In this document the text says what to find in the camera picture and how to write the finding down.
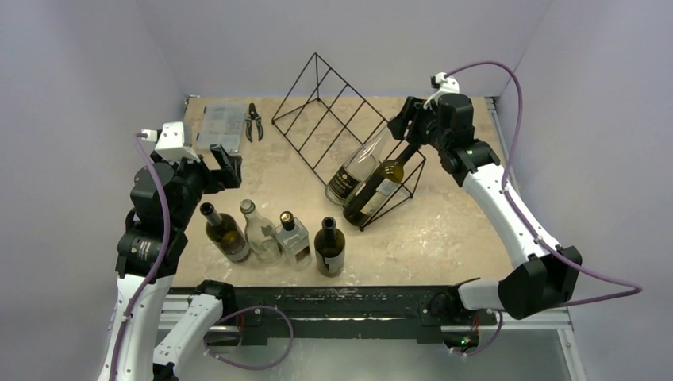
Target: bottle lying in rack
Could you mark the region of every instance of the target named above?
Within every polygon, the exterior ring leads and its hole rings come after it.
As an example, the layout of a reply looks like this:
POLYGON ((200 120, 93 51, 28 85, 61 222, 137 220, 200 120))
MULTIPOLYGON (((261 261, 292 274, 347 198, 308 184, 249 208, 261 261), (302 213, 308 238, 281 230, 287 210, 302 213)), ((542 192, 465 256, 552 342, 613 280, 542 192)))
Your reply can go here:
POLYGON ((409 144, 397 159, 382 162, 344 205, 346 221, 361 226, 376 210, 379 210, 402 183, 404 164, 419 148, 418 145, 409 144))
POLYGON ((240 212, 245 216, 245 239, 257 259, 265 264, 280 258, 280 247, 275 236, 275 227, 268 218, 262 217, 252 200, 240 202, 240 212))
POLYGON ((329 201, 344 205, 348 196, 379 165, 383 147, 391 136, 390 130, 384 126, 380 133, 377 133, 346 159, 325 187, 325 196, 329 201))
POLYGON ((275 235, 281 251, 290 260, 292 267, 301 270, 311 263, 309 231, 292 213, 280 214, 280 225, 275 227, 275 235))
POLYGON ((322 229, 313 242, 316 248, 317 270, 324 276, 337 276, 344 270, 346 238, 337 229, 332 217, 322 220, 322 229))
POLYGON ((206 235, 222 254, 234 263, 246 261, 250 257, 250 246, 233 217, 218 213, 210 202, 202 203, 199 210, 208 221, 206 235))

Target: beige stone surface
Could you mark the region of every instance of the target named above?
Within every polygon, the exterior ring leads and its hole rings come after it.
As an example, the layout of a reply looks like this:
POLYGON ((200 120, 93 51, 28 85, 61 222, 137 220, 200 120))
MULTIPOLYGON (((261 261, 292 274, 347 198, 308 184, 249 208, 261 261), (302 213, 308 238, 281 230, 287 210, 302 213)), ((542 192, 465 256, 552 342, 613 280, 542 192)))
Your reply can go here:
MULTIPOLYGON (((323 184, 271 124, 283 99, 243 100, 256 104, 263 119, 264 139, 249 143, 243 138, 241 142, 243 185, 240 189, 206 195, 202 201, 212 202, 221 213, 234 216, 242 229, 245 220, 239 203, 245 198, 253 200, 261 214, 274 223, 281 212, 290 210, 304 223, 311 237, 320 229, 324 217, 333 216, 346 236, 344 272, 336 278, 326 278, 317 271, 315 258, 302 271, 294 271, 284 258, 267 266, 253 257, 243 264, 231 264, 206 238, 206 219, 197 212, 187 229, 189 244, 180 259, 175 286, 194 286, 203 279, 226 281, 236 286, 452 284, 474 277, 501 279, 511 272, 509 258, 494 228, 476 203, 441 169, 433 148, 421 150, 427 161, 414 198, 360 232, 345 221, 339 206, 327 200, 323 184)), ((404 102, 404 98, 368 100, 388 118, 396 115, 404 102)), ((203 107, 211 101, 213 98, 193 98, 190 102, 185 121, 195 132, 200 127, 203 107)), ((288 99, 281 114, 303 102, 300 98, 288 99)), ((487 141, 502 157, 486 103, 482 98, 474 98, 473 103, 476 136, 487 141)), ((359 98, 340 98, 333 109, 338 117, 348 117, 358 106, 359 98)), ((349 124, 361 139, 380 119, 366 108, 360 109, 349 124)), ((324 112, 325 107, 317 102, 309 104, 287 134, 288 139, 299 146, 324 112)), ((279 125, 286 129, 292 119, 294 114, 282 119, 279 125)), ((317 161, 339 128, 333 116, 325 117, 302 150, 311 163, 317 161)), ((394 143, 389 143, 386 151, 390 151, 394 143)), ((317 167, 322 177, 329 180, 341 161, 357 146, 347 133, 342 134, 317 167)), ((417 156, 406 165, 407 173, 420 159, 417 156)), ((210 155, 206 156, 206 162, 214 165, 210 155)))

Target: bottle cap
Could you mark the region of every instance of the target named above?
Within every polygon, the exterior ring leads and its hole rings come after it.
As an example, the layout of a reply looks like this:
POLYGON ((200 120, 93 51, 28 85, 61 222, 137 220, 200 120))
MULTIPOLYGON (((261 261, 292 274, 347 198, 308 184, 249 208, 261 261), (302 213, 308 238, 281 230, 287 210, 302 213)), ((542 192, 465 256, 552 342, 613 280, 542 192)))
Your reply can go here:
POLYGON ((280 214, 280 223, 283 225, 283 229, 292 230, 294 229, 294 216, 288 211, 282 212, 280 214))

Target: gray wall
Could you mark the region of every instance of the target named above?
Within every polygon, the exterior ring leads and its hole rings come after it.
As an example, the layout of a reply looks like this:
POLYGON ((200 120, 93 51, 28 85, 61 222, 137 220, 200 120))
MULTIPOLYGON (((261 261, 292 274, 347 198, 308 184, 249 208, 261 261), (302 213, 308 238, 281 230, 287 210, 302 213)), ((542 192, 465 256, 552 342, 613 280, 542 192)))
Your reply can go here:
MULTIPOLYGON (((673 2, 554 1, 517 70, 523 199, 585 265, 644 293, 571 310, 592 380, 671 379, 673 2)), ((511 139, 513 84, 499 105, 511 139)), ((576 298, 619 290, 581 276, 576 298)))
MULTIPOLYGON (((516 66, 550 2, 138 0, 181 90, 209 96, 282 96, 313 52, 364 94, 427 94, 438 71, 516 66)), ((479 95, 507 83, 488 68, 463 79, 479 95)))
POLYGON ((131 136, 182 95, 133 0, 3 2, 2 379, 93 379, 115 295, 131 136))

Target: black metal rack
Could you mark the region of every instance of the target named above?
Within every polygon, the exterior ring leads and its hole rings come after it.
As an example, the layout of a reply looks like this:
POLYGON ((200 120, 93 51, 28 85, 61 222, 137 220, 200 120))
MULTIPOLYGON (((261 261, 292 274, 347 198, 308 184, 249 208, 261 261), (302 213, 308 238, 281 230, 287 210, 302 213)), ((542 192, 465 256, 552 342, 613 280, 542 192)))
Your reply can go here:
MULTIPOLYGON (((302 90, 308 91, 308 89, 298 89, 297 94, 300 94, 302 90)), ((362 145, 365 141, 369 140, 371 137, 374 136, 376 132, 379 131, 381 127, 386 128, 387 127, 387 122, 388 120, 367 100, 365 99, 353 86, 351 86, 348 81, 344 79, 337 71, 335 71, 332 66, 330 66, 325 60, 320 57, 317 53, 314 53, 311 55, 309 58, 308 62, 306 62, 306 65, 304 65, 304 68, 302 69, 302 72, 299 73, 299 77, 294 81, 292 84, 292 87, 290 88, 290 91, 287 92, 287 95, 283 99, 283 102, 281 102, 279 108, 276 110, 273 118, 271 119, 271 123, 273 126, 277 128, 277 130, 285 137, 287 142, 292 146, 292 148, 299 154, 299 157, 304 160, 304 163, 309 167, 309 169, 313 172, 314 175, 321 181, 323 185, 326 185, 329 179, 324 179, 317 171, 316 168, 321 164, 322 160, 325 158, 325 155, 327 155, 330 150, 333 149, 334 144, 344 135, 344 131, 349 134, 349 136, 359 145, 362 145), (310 92, 310 95, 300 106, 297 106, 293 108, 292 110, 289 110, 287 112, 284 112, 283 114, 279 115, 280 111, 283 109, 283 106, 286 105, 286 102, 288 98, 293 94, 293 91, 295 91, 295 87, 297 84, 300 82, 300 80, 306 81, 307 77, 304 76, 306 73, 306 69, 311 65, 311 63, 315 63, 315 88, 313 88, 313 91, 310 92), (325 71, 324 74, 320 75, 320 66, 323 66, 323 70, 325 71), (343 86, 340 88, 340 90, 336 93, 336 97, 329 100, 331 97, 324 97, 321 98, 321 87, 323 87, 323 96, 326 94, 329 94, 329 90, 326 90, 325 87, 327 86, 325 84, 325 79, 329 77, 329 75, 333 73, 334 75, 331 76, 330 78, 333 78, 336 76, 338 79, 338 83, 343 83, 343 86), (362 102, 360 105, 356 108, 356 110, 348 117, 345 116, 339 116, 337 115, 333 107, 337 103, 337 101, 340 99, 340 97, 344 94, 344 92, 349 92, 353 93, 354 96, 359 97, 362 102), (310 107, 319 107, 325 110, 325 112, 322 114, 321 117, 317 119, 317 121, 303 121, 302 123, 306 123, 307 125, 311 125, 313 122, 315 122, 315 125, 313 128, 308 132, 308 136, 303 140, 301 144, 295 145, 295 143, 292 142, 292 140, 288 137, 288 133, 290 133, 292 127, 295 126, 295 123, 297 120, 300 118, 302 113, 305 113, 306 110, 308 110, 310 107), (353 121, 353 119, 358 115, 359 113, 362 113, 364 110, 370 110, 373 111, 378 117, 380 117, 380 121, 378 124, 375 125, 375 127, 367 134, 367 137, 364 139, 360 139, 358 137, 357 133, 354 133, 352 128, 349 128, 349 123, 353 121), (294 115, 294 119, 292 119, 292 122, 290 125, 283 131, 283 128, 279 126, 279 122, 285 118, 292 117, 294 115), (327 148, 323 151, 323 153, 320 155, 320 157, 317 160, 311 160, 314 161, 313 164, 310 162, 310 158, 307 158, 304 153, 302 153, 302 150, 306 148, 307 143, 309 143, 311 137, 313 136, 313 133, 316 132, 318 127, 321 125, 321 123, 325 120, 325 118, 331 115, 333 118, 336 119, 340 127, 337 127, 339 129, 339 132, 336 134, 336 136, 333 137, 333 139, 329 140, 329 144, 327 145, 327 148)), ((388 152, 388 154, 385 156, 384 160, 387 160, 393 153, 395 153, 398 148, 400 147, 400 144, 402 144, 401 141, 399 141, 391 150, 388 152)), ((364 228, 368 225, 370 225, 372 222, 378 220, 379 218, 383 217, 386 215, 388 212, 390 212, 392 209, 395 209, 396 207, 400 206, 402 203, 404 203, 406 200, 413 198, 413 195, 416 192, 416 188, 418 186, 418 181, 421 178, 421 174, 423 172, 423 168, 425 167, 425 156, 418 152, 417 153, 421 157, 420 163, 418 163, 412 171, 409 172, 408 175, 405 176, 405 179, 402 181, 402 186, 398 187, 397 190, 383 203, 381 208, 377 210, 374 214, 369 217, 368 220, 366 220, 361 226, 360 226, 360 231, 364 231, 364 228), (407 182, 410 181, 414 176, 416 175, 416 181, 413 183, 413 187, 408 187, 406 184, 407 182), (406 196, 403 197, 402 200, 399 200, 397 203, 395 203, 393 206, 386 207, 387 204, 395 198, 395 195, 400 191, 404 190, 406 193, 406 196)))

